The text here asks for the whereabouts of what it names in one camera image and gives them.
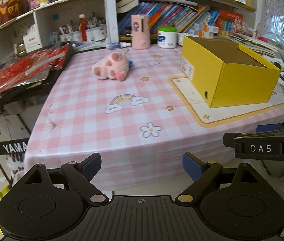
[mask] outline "yellow box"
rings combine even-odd
[[[182,70],[210,108],[269,101],[280,70],[242,44],[184,37]]]

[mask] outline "green lid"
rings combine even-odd
[[[158,31],[175,33],[177,32],[177,28],[172,26],[159,26]]]

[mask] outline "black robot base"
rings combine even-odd
[[[182,163],[194,183],[174,201],[117,195],[109,201],[90,183],[101,168],[98,153],[61,169],[37,164],[0,201],[2,240],[282,240],[284,201],[253,167],[223,168],[190,153]]]

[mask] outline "rainbow print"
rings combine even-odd
[[[123,94],[123,95],[119,95],[117,97],[115,97],[114,99],[112,99],[110,104],[119,104],[120,101],[122,100],[132,100],[133,98],[135,98],[136,96],[131,95],[131,94]]]

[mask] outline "blue label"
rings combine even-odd
[[[164,42],[165,36],[158,36],[158,42]]]

